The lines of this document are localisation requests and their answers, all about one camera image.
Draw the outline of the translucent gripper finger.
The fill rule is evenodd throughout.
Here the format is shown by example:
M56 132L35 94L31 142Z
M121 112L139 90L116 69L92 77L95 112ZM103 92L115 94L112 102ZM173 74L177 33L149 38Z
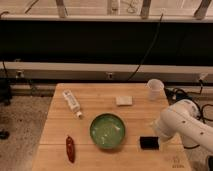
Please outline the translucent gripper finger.
M150 122L148 125L149 125L149 127L151 127L152 129L156 129L156 124L155 124L155 122Z
M159 148L167 148L167 146L170 144L170 140L163 141L162 139L158 139Z

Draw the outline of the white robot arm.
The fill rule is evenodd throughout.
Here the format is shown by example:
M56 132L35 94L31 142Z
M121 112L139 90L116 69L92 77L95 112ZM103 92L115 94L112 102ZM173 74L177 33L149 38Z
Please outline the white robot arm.
M167 142L179 133L213 153L213 127L197 120L199 108L188 99L182 99L160 112L152 122L155 135Z

